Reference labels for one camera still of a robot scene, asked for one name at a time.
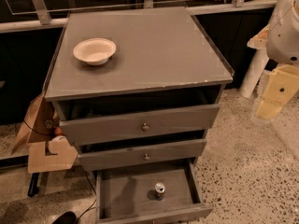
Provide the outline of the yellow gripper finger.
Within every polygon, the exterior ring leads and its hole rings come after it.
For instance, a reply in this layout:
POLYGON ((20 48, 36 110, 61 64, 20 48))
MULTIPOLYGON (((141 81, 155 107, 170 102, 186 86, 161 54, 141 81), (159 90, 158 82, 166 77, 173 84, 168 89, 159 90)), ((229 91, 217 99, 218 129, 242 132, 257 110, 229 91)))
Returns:
POLYGON ((264 100, 261 100, 260 104, 258 105, 256 116, 260 119, 274 119, 282 110, 280 105, 271 104, 264 100))

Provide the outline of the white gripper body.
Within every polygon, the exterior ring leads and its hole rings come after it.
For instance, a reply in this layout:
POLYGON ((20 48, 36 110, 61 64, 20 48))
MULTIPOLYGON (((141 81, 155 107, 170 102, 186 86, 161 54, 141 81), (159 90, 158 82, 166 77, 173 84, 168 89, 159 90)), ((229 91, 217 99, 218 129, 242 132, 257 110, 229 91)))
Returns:
POLYGON ((299 91, 299 67, 280 64, 269 75, 263 99, 273 105, 285 105, 299 91))

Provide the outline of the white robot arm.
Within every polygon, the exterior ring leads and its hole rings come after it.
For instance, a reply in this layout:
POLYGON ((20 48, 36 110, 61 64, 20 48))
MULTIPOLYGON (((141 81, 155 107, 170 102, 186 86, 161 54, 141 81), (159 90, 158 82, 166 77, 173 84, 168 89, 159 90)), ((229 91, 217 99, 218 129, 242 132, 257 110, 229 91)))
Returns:
POLYGON ((269 74, 256 116, 270 120, 299 91, 299 0, 278 0, 265 47, 278 66, 269 74))

